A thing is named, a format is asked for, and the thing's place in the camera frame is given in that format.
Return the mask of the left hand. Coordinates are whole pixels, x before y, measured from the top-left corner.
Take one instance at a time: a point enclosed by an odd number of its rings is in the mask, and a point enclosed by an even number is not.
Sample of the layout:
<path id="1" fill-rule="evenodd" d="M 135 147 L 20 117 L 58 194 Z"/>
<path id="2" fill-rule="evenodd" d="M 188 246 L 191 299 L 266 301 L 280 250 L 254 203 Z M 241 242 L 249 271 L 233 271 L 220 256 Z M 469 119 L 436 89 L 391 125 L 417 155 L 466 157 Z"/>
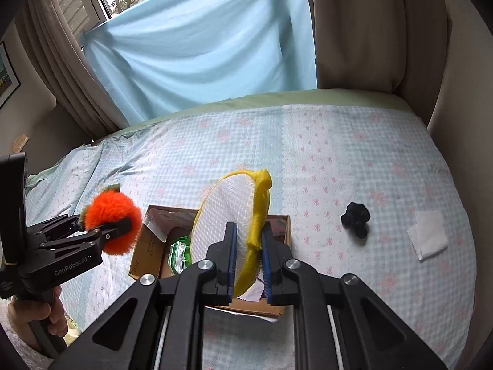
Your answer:
<path id="1" fill-rule="evenodd" d="M 61 293 L 61 286 L 52 289 L 54 300 L 51 305 L 45 302 L 19 301 L 17 298 L 13 298 L 7 305 L 7 316 L 13 330 L 28 346 L 38 352 L 41 352 L 42 348 L 29 323 L 48 318 L 50 334 L 64 337 L 68 332 L 65 311 L 59 299 Z"/>

